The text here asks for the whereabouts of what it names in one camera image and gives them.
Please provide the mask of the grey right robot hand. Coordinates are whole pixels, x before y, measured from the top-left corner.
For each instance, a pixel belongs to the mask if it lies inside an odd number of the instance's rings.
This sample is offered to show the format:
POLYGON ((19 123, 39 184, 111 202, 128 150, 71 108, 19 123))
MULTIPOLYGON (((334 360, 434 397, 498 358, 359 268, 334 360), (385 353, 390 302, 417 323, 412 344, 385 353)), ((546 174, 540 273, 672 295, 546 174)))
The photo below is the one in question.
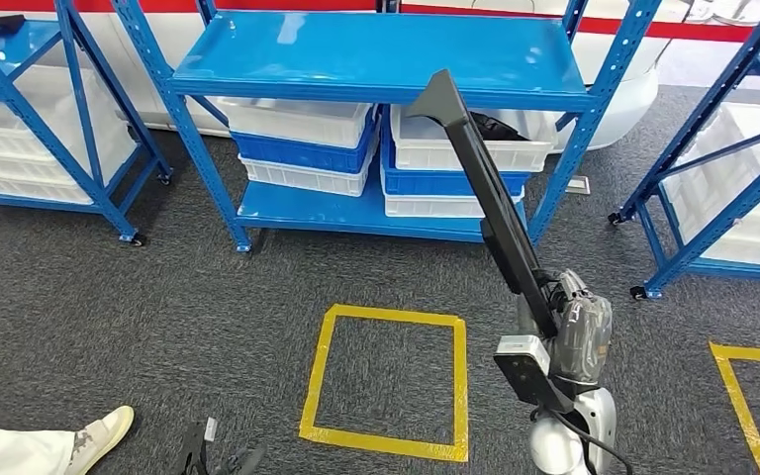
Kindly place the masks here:
POLYGON ((573 399, 597 389, 613 331, 610 301, 591 291, 571 269, 534 268, 532 275, 557 335, 543 335, 523 295, 517 297, 519 333, 541 338, 550 357, 549 374, 566 396, 573 399))

